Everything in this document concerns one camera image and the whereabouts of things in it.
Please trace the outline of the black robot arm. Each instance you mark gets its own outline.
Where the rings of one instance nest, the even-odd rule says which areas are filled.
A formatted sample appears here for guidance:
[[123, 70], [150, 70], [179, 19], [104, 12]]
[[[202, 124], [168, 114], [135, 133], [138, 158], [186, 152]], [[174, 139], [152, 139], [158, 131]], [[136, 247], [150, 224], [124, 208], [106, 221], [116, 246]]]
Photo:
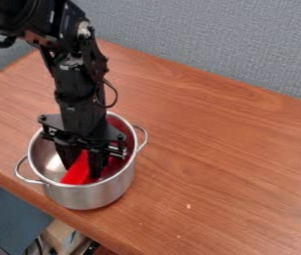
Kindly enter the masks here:
[[55, 81], [60, 112], [39, 116], [43, 138], [66, 167], [84, 154], [98, 178], [110, 158], [126, 155], [127, 136], [107, 121], [108, 59], [84, 10], [72, 0], [0, 0], [0, 48], [19, 39], [39, 49]]

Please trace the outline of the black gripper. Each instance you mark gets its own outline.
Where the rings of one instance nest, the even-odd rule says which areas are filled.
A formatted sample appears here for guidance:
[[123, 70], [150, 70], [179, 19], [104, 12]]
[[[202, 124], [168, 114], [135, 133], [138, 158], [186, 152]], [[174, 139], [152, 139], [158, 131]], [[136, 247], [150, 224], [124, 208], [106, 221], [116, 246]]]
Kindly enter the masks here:
[[127, 133], [111, 123], [107, 109], [99, 104], [60, 105], [60, 112], [39, 115], [37, 122], [43, 128], [43, 139], [55, 144], [67, 169], [83, 150], [88, 152], [91, 178], [102, 176], [110, 156], [126, 157]]

